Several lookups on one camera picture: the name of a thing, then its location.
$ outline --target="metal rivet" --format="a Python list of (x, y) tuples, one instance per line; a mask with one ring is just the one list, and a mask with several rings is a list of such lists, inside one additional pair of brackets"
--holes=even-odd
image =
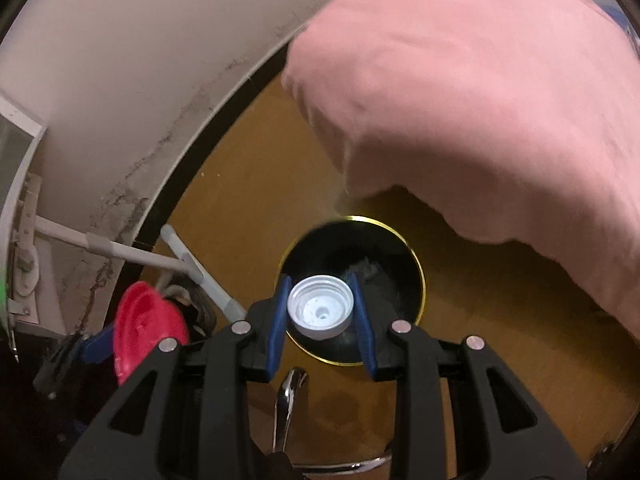
[(466, 345), (472, 350), (482, 350), (484, 348), (484, 339), (479, 335), (470, 335), (466, 338)]
[(411, 330), (411, 323), (405, 321), (404, 319), (396, 319), (391, 324), (391, 330), (399, 334), (406, 334)]
[(248, 334), (251, 330), (251, 323), (248, 321), (236, 321), (231, 325), (231, 332), (238, 335)]
[(173, 337), (165, 337), (158, 343), (161, 352), (173, 352), (178, 348), (178, 342)]

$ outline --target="cracked wall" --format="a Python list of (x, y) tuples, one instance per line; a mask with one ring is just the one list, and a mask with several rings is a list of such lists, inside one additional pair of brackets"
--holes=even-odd
[[(212, 111), (328, 0), (29, 0), (0, 89), (48, 125), (38, 213), (130, 243)], [(54, 242), (68, 330), (101, 327), (122, 266)]]

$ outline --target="wooden floor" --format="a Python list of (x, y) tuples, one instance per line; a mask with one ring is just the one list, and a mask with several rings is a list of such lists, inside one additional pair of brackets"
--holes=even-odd
[[(456, 342), (470, 333), (484, 337), (582, 459), (618, 434), (640, 398), (640, 351), (625, 331), (599, 317), (558, 265), (528, 247), (463, 240), (403, 190), (351, 199), (277, 80), (223, 137), (170, 223), (226, 290), (249, 306), (272, 294), (292, 240), (346, 214), (383, 221), (407, 239), (428, 280), (422, 327)], [(258, 444), (270, 445), (275, 391), (294, 365), (309, 372), (310, 382), (293, 421), (291, 459), (332, 463), (379, 454), (392, 436), (394, 386), (371, 383), (361, 367), (321, 363), (291, 341), (273, 383), (250, 387)], [(449, 461), (453, 475), (452, 450)]]

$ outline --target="blue gripper pad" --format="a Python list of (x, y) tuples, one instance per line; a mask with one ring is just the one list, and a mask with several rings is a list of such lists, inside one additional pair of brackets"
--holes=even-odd
[(367, 372), (373, 379), (378, 373), (378, 361), (376, 359), (376, 336), (371, 327), (367, 307), (360, 290), (360, 282), (355, 273), (350, 272), (347, 276), (347, 285), (353, 293), (353, 323), (358, 335), (358, 348), (360, 356)]
[(267, 340), (267, 360), (265, 370), (271, 381), (280, 368), (282, 359), (282, 348), (284, 346), (284, 335), (287, 332), (287, 300), (291, 292), (291, 278), (282, 276), (278, 282), (276, 293), (271, 298), (275, 302), (273, 322)]

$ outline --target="white bottle cap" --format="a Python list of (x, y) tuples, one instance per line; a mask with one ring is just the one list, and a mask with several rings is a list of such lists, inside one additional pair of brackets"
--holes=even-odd
[(293, 287), (287, 310), (302, 335), (322, 341), (350, 325), (353, 293), (349, 285), (333, 276), (310, 276)]

